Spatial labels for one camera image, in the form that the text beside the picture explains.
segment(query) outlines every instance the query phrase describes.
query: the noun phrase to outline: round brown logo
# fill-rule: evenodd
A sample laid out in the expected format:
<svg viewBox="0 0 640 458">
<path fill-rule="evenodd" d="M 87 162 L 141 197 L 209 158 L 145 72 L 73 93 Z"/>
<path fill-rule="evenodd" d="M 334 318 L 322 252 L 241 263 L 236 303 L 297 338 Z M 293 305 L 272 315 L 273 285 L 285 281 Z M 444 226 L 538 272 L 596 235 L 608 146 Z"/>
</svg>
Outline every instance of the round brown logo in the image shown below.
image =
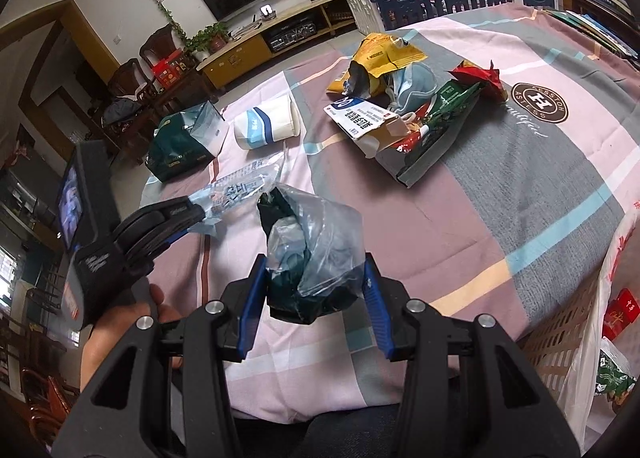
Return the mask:
<svg viewBox="0 0 640 458">
<path fill-rule="evenodd" d="M 533 117 L 547 123 L 561 123 L 569 117 L 566 102 L 558 93 L 544 86 L 517 83 L 511 97 Z"/>
</svg>

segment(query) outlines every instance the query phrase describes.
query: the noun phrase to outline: screw head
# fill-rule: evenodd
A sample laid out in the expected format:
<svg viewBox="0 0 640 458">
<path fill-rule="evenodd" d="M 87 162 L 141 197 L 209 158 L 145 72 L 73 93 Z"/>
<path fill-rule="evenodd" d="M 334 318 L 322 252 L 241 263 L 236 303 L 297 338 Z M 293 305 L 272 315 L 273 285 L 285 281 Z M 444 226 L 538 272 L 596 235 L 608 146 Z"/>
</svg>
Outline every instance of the screw head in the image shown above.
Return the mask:
<svg viewBox="0 0 640 458">
<path fill-rule="evenodd" d="M 427 305 L 425 305 L 424 301 L 420 299 L 410 299 L 409 301 L 406 302 L 406 309 L 409 312 L 413 312 L 413 313 L 424 312 L 425 308 L 427 308 Z"/>
<path fill-rule="evenodd" d="M 478 316 L 478 324 L 482 328 L 493 328 L 495 326 L 495 317 L 487 313 L 480 314 Z"/>
<path fill-rule="evenodd" d="M 148 330 L 154 325 L 154 318 L 150 315 L 143 315 L 136 321 L 136 326 L 141 330 Z"/>
<path fill-rule="evenodd" d="M 225 304 L 222 301 L 209 301 L 204 309 L 212 314 L 217 314 L 225 310 Z"/>
</svg>

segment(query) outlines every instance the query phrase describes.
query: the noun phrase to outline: face mask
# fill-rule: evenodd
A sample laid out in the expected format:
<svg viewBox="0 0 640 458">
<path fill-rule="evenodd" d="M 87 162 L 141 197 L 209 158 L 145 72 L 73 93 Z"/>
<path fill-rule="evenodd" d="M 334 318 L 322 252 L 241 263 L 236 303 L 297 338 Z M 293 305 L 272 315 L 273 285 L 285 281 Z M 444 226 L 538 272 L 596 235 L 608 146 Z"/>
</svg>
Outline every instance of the face mask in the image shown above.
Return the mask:
<svg viewBox="0 0 640 458">
<path fill-rule="evenodd" d="M 391 74 L 393 87 L 386 89 L 389 109 L 398 115 L 417 111 L 436 92 L 436 78 L 426 64 L 414 62 Z"/>
</svg>

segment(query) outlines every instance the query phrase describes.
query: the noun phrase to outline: red packet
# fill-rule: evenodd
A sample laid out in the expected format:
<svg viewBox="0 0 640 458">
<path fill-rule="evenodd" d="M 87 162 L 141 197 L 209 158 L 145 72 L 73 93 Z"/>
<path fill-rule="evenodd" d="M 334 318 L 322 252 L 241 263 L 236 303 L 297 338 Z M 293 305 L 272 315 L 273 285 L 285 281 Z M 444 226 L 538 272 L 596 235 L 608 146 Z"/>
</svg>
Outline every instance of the red packet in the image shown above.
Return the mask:
<svg viewBox="0 0 640 458">
<path fill-rule="evenodd" d="M 638 302 L 629 289 L 622 289 L 618 297 L 610 301 L 604 314 L 602 335 L 612 341 L 640 314 Z"/>
<path fill-rule="evenodd" d="M 491 62 L 491 67 L 487 70 L 471 63 L 471 61 L 464 60 L 453 70 L 450 70 L 449 73 L 464 86 L 471 86 L 478 82 L 486 83 L 481 93 L 485 97 L 500 102 L 505 102 L 509 98 L 507 90 L 504 89 L 502 81 L 500 81 L 500 70 L 494 68 L 493 61 Z"/>
</svg>

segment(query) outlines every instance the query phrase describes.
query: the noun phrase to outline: hand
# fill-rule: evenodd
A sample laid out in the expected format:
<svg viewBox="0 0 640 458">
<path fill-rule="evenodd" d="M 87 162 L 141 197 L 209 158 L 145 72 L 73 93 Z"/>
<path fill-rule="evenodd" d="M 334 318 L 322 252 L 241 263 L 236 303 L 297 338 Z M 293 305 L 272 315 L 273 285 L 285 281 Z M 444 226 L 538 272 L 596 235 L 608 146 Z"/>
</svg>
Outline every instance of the hand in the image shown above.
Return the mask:
<svg viewBox="0 0 640 458">
<path fill-rule="evenodd" d="M 151 298 L 158 305 L 160 323 L 168 323 L 180 319 L 181 315 L 169 305 L 163 305 L 164 294 L 155 284 L 150 286 Z M 91 337 L 82 350 L 80 365 L 80 391 L 84 390 L 102 361 L 113 350 L 121 337 L 143 315 L 149 315 L 151 309 L 147 303 L 136 303 L 126 307 L 113 307 L 108 310 L 94 326 Z M 174 358 L 174 368 L 180 366 L 181 359 Z"/>
</svg>

